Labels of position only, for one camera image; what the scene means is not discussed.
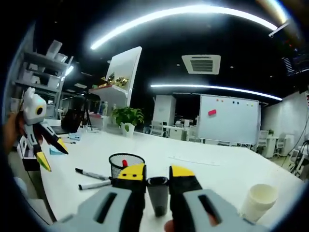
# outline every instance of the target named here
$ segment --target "ceiling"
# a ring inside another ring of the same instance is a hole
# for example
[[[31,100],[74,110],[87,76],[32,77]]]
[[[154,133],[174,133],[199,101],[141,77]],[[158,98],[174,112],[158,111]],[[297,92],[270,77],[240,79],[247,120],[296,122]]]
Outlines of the ceiling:
[[[206,93],[274,100],[239,92],[198,89],[153,90],[150,84],[201,84],[234,87],[285,97],[295,92],[295,81],[287,77],[281,54],[269,38],[269,29],[246,19],[223,14],[173,15],[137,26],[122,33],[97,50],[91,44],[115,27],[139,16],[192,1],[102,1],[61,0],[50,13],[37,21],[36,44],[46,53],[56,39],[60,50],[74,56],[73,72],[64,83],[64,91],[84,93],[102,83],[112,56],[141,46],[142,53],[135,77],[131,104],[144,107],[156,94],[173,92]],[[255,1],[217,0],[215,5],[245,11],[275,24],[274,19]],[[213,54],[221,56],[218,75],[188,74],[182,55]],[[86,89],[74,84],[86,85]]]

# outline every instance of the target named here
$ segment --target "green plant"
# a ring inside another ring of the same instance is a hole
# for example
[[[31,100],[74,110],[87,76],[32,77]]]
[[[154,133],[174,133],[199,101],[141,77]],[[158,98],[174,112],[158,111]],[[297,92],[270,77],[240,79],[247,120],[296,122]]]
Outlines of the green plant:
[[[130,107],[114,109],[112,116],[115,118],[116,123],[120,126],[121,123],[131,123],[136,126],[137,123],[144,122],[144,114],[141,109],[133,109]],[[126,131],[129,131],[129,126],[125,126]]]
[[[268,130],[268,134],[274,135],[274,133],[275,133],[275,132],[274,132],[272,129]]]

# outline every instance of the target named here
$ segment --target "white cup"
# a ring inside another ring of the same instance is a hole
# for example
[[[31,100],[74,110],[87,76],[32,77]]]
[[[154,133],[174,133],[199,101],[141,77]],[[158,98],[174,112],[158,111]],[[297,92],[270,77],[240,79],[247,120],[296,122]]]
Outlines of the white cup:
[[[278,191],[275,187],[266,184],[254,185],[248,192],[240,214],[248,221],[256,223],[275,204],[277,198]]]

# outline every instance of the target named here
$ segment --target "red magnet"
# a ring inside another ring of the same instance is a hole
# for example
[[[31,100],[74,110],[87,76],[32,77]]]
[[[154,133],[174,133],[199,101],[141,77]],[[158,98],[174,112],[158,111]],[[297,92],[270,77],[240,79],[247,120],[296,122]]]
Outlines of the red magnet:
[[[217,113],[217,110],[210,110],[208,112],[208,116],[215,115],[216,113]]]
[[[125,159],[122,160],[122,167],[123,168],[127,167],[127,161]]]

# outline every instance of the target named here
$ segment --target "whiteboard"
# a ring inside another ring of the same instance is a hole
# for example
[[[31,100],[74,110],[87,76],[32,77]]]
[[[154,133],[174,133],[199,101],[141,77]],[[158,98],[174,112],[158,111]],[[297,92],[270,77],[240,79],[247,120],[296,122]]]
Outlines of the whiteboard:
[[[201,139],[256,144],[259,108],[258,101],[201,95],[198,136]],[[214,110],[216,113],[210,116],[209,112]]]

